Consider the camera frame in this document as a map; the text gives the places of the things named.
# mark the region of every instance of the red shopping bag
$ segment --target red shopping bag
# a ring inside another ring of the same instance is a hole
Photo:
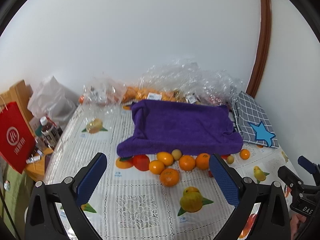
[[[16,102],[0,112],[0,154],[17,172],[22,173],[26,159],[35,147],[33,138]]]

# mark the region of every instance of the wall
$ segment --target wall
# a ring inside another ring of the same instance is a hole
[[[54,75],[80,94],[92,76],[135,81],[185,57],[247,84],[259,30],[260,0],[28,0],[0,37],[0,91]]]
[[[289,0],[271,3],[271,44],[256,100],[301,179],[314,184],[297,160],[304,155],[320,163],[320,44]]]

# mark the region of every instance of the purple towel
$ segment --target purple towel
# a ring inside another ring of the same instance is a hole
[[[120,157],[174,149],[185,155],[241,151],[243,140],[234,131],[226,106],[142,100],[133,103],[131,110],[135,128],[133,136],[118,145]]]

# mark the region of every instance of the white logo on red bag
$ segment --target white logo on red bag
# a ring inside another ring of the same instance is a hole
[[[19,133],[18,130],[11,126],[7,130],[7,141],[11,146],[15,146],[18,144],[19,141]]]

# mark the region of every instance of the barcode label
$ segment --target barcode label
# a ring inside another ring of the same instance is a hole
[[[156,94],[156,93],[149,93],[147,99],[150,100],[161,100],[162,99],[162,95]]]
[[[188,95],[187,100],[190,104],[194,104],[197,101],[194,95]]]

